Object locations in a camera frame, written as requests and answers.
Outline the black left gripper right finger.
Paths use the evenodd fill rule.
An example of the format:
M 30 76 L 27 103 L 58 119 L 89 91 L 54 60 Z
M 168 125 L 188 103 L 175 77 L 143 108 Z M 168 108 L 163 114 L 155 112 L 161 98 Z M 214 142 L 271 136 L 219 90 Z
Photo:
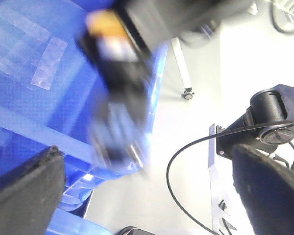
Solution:
M 294 172 L 248 145 L 231 151 L 233 179 L 257 235 L 294 235 Z

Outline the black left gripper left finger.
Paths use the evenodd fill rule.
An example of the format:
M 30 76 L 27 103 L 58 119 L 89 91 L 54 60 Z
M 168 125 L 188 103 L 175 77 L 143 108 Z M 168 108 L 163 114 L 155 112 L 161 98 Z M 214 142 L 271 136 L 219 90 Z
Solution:
M 64 186 L 64 157 L 55 145 L 0 176 L 0 235 L 45 234 Z

